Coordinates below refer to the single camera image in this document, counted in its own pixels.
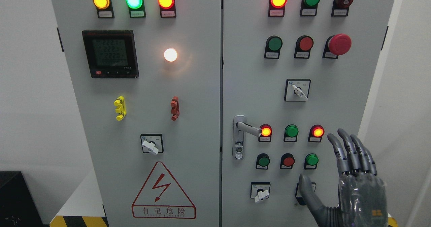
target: high voltage warning triangle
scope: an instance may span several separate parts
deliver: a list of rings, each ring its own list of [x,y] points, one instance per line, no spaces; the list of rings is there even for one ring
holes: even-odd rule
[[[196,218],[196,207],[163,162],[157,161],[132,204],[135,218]]]

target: red terminal block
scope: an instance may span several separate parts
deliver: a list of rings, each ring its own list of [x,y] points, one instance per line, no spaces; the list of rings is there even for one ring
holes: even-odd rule
[[[173,97],[171,101],[171,113],[172,113],[172,121],[177,120],[177,118],[180,116],[180,104],[178,101],[178,97]]]

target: yellow black hazard stripe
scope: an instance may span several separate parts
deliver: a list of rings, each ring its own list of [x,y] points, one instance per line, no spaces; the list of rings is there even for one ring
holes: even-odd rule
[[[106,217],[56,216],[49,227],[109,227]]]

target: emergency stop button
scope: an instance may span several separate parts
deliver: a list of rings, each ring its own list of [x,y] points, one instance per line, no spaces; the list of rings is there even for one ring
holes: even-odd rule
[[[349,52],[352,46],[352,40],[349,35],[340,33],[331,36],[326,41],[323,58],[337,59],[339,55]]]

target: white wall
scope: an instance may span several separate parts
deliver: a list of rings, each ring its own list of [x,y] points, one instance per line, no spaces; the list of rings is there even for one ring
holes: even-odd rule
[[[406,227],[431,222],[430,6],[430,0],[396,0],[380,56],[387,60],[376,70],[360,130],[388,184],[389,212]]]
[[[49,224],[92,168],[51,0],[0,0],[0,170]]]

